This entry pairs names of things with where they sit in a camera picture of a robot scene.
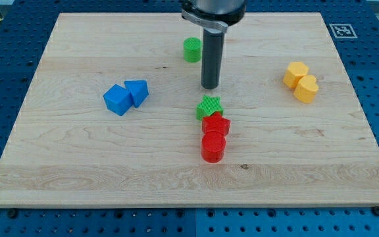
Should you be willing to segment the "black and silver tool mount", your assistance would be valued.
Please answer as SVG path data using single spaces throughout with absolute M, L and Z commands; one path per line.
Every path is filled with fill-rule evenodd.
M 182 18 L 203 28 L 226 33 L 245 15 L 247 0 L 185 0 Z

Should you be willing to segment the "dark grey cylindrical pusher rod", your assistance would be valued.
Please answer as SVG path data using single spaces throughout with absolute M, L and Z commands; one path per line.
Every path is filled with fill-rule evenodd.
M 201 85 L 208 90 L 219 85 L 224 33 L 210 28 L 203 29 Z

